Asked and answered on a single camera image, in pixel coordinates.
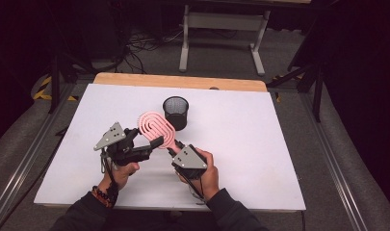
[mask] human hand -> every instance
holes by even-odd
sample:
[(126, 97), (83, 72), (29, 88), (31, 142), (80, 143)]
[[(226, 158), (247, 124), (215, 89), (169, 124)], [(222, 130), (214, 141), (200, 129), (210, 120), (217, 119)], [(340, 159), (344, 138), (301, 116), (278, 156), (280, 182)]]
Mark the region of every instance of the human hand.
[[(117, 166), (117, 169), (113, 167), (113, 175), (114, 180), (117, 182), (118, 190), (122, 190), (125, 187), (126, 182), (128, 181), (128, 177), (135, 173), (140, 169), (140, 165), (138, 163), (130, 163), (126, 166)], [(108, 172), (105, 172), (104, 178), (101, 183), (98, 185), (98, 189), (100, 189), (103, 193), (107, 193), (107, 189), (110, 188), (111, 178)]]
[[(203, 151), (199, 148), (196, 148), (196, 151), (204, 156), (207, 160), (207, 169), (201, 175), (201, 180), (192, 180), (192, 184), (196, 187), (198, 192), (203, 193), (206, 201), (210, 200), (220, 189), (219, 189), (219, 171), (214, 166), (213, 154), (207, 151)], [(184, 183), (187, 183), (186, 180), (180, 176), (177, 172), (180, 180)]]

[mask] black device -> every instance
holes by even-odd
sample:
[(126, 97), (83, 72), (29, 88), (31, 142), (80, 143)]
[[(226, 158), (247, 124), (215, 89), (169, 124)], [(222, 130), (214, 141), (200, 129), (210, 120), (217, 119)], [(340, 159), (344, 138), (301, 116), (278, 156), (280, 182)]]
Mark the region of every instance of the black device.
[(135, 147), (134, 138), (139, 135), (139, 130), (126, 128), (122, 130), (116, 122), (102, 139), (94, 147), (94, 150), (101, 149), (101, 160), (110, 158), (117, 166), (126, 166), (129, 163), (142, 162), (149, 159), (153, 149), (164, 143), (164, 137), (159, 137), (149, 142), (149, 145)]
[(184, 146), (179, 153), (172, 155), (171, 164), (187, 180), (200, 179), (207, 169), (206, 158), (200, 155), (191, 144)]

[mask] black sleeve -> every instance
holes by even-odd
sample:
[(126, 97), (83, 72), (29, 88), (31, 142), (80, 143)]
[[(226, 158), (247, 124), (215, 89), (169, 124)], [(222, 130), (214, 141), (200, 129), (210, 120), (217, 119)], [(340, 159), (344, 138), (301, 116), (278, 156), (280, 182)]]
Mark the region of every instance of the black sleeve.
[(220, 190), (208, 202), (221, 230), (264, 230), (258, 218), (241, 202), (231, 198), (226, 189)]
[(88, 192), (71, 205), (50, 230), (101, 230), (110, 212), (111, 209), (106, 208), (91, 192)]

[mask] white board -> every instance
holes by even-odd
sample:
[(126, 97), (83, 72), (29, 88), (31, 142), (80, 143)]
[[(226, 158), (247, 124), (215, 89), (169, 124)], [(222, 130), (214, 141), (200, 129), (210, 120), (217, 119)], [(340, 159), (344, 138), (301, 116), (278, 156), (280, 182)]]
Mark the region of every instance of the white board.
[[(93, 147), (118, 121), (136, 128), (139, 116), (170, 96), (188, 100), (188, 125), (176, 139), (214, 155), (220, 187), (253, 211), (305, 210), (299, 182), (267, 92), (193, 90), (91, 84), (35, 198), (43, 205), (69, 206), (102, 179), (100, 151)], [(147, 145), (137, 136), (135, 146)], [(171, 166), (166, 149), (156, 149), (119, 192), (118, 208), (207, 210), (198, 205)]]

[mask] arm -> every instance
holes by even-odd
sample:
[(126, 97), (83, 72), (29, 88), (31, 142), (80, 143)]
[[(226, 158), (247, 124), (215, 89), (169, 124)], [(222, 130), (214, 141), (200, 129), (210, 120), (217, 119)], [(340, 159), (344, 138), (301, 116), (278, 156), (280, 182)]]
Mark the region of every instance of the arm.
[[(129, 175), (139, 168), (137, 163), (131, 163), (125, 167), (117, 167), (117, 170), (113, 169), (113, 175), (119, 190), (126, 185)], [(98, 189), (103, 193), (107, 193), (110, 184), (111, 179), (106, 172), (104, 178), (98, 184)], [(65, 214), (57, 219), (50, 230), (101, 230), (111, 211), (112, 208), (107, 208), (91, 192), (88, 192), (80, 200), (71, 205)]]
[(219, 189), (219, 171), (214, 166), (213, 155), (201, 149), (198, 153), (207, 159), (207, 170), (199, 180), (192, 181), (203, 192), (207, 206), (216, 218), (221, 230), (268, 230), (241, 202), (231, 198), (226, 189)]
[(267, 230), (258, 218), (241, 202), (231, 198), (226, 189), (220, 190), (208, 202), (221, 230)]

